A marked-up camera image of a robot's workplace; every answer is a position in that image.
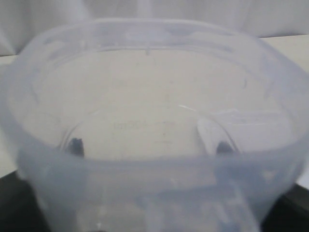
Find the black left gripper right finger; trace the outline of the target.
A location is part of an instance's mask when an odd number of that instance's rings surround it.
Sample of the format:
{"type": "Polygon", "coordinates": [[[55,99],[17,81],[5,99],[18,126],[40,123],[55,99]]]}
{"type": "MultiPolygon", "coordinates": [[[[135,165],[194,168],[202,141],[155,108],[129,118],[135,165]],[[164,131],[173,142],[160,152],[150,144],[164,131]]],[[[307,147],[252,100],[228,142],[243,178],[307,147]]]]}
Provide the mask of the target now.
{"type": "Polygon", "coordinates": [[[227,142],[220,142],[216,148],[217,155],[227,155],[233,153],[232,146],[227,142]]]}

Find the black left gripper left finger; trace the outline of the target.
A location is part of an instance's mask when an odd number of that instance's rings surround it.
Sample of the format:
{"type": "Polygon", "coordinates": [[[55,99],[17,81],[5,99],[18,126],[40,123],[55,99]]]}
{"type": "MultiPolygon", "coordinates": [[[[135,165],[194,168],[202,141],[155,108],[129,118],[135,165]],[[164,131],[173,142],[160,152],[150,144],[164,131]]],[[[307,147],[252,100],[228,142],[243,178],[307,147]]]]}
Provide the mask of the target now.
{"type": "Polygon", "coordinates": [[[81,138],[72,138],[68,144],[68,152],[75,156],[84,156],[84,144],[81,138]]]}

